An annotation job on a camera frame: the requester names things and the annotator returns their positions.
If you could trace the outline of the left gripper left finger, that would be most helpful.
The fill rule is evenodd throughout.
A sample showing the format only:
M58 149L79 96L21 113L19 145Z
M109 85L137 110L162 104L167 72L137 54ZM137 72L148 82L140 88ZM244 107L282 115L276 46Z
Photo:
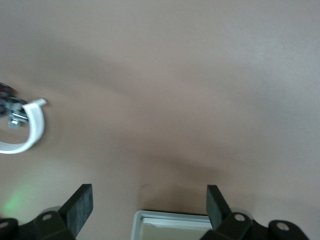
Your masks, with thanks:
M75 240L93 211L93 187L82 184L58 208L49 208L20 225L15 218L0 220L2 240Z

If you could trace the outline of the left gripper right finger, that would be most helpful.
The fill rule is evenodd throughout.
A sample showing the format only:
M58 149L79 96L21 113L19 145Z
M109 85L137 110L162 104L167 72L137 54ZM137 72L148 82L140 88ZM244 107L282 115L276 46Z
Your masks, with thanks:
M217 185L206 189L206 212L212 229L203 240L308 240L300 227L285 220L259 224L247 214L232 211Z

